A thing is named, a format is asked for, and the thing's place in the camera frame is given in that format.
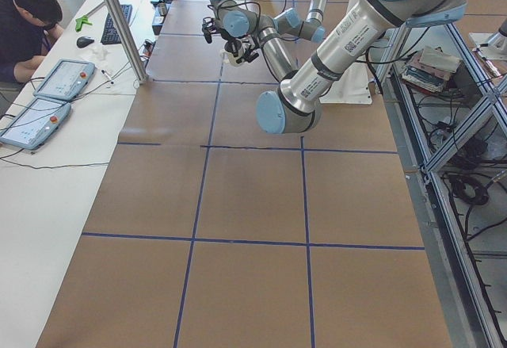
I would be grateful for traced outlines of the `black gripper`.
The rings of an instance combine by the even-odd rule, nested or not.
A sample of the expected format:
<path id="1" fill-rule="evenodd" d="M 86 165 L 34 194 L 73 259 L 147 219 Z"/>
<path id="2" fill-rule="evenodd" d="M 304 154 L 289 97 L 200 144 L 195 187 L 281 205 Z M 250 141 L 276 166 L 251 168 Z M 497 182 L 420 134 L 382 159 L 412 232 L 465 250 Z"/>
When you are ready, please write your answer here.
<path id="1" fill-rule="evenodd" d="M 204 17 L 201 23 L 201 32 L 203 33 L 204 39 L 208 44 L 212 43 L 212 37 L 214 35 L 220 35 L 223 40 L 228 41 L 230 34 L 224 29 L 221 24 L 213 17 Z"/>
<path id="2" fill-rule="evenodd" d="M 242 38 L 232 37 L 229 40 L 241 40 L 244 43 L 245 63 L 252 63 L 259 56 L 257 52 L 258 43 L 251 35 Z"/>

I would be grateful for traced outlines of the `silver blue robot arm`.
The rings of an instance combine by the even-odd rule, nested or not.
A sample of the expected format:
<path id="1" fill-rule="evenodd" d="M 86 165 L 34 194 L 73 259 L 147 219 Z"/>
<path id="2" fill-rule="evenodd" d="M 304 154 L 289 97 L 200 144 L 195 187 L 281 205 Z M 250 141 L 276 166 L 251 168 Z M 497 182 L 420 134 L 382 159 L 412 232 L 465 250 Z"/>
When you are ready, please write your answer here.
<path id="1" fill-rule="evenodd" d="M 357 0 L 298 71 L 282 74 L 276 90 L 261 94 L 257 123 L 270 134 L 313 128 L 321 116 L 320 98 L 384 31 L 452 23 L 466 6 L 467 0 Z"/>
<path id="2" fill-rule="evenodd" d="M 281 82 L 293 77 L 296 61 L 287 50 L 288 37 L 320 43 L 325 36 L 322 26 L 328 0 L 311 0 L 308 14 L 301 18 L 288 8 L 272 17 L 262 12 L 257 0 L 209 0 L 211 17 L 202 20 L 201 30 L 207 43 L 214 35 L 225 40 L 221 54 L 231 66 L 239 67 L 262 56 L 270 74 Z"/>

